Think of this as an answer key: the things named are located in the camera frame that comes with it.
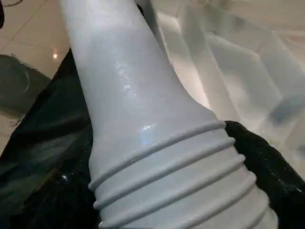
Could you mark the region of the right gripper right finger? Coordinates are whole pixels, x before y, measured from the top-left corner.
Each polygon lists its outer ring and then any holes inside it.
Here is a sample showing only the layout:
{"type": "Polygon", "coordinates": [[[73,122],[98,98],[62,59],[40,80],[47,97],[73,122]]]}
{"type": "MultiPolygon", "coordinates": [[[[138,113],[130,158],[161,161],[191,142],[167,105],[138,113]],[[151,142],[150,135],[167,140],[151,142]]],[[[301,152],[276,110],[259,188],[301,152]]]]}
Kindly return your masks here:
{"type": "Polygon", "coordinates": [[[305,227],[305,182],[282,154],[264,138],[241,123],[226,121],[227,134],[235,139],[234,147],[245,156],[245,165],[257,179],[257,186],[270,199],[278,216],[279,228],[305,227]]]}

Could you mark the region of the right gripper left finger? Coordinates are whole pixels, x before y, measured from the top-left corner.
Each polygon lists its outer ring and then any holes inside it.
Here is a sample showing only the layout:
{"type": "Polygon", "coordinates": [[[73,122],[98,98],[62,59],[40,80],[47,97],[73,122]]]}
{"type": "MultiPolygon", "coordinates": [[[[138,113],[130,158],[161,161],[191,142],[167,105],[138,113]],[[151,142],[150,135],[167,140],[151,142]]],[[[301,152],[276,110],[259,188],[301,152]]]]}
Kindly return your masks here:
{"type": "Polygon", "coordinates": [[[96,229],[87,162],[61,165],[27,201],[28,229],[96,229]]]}

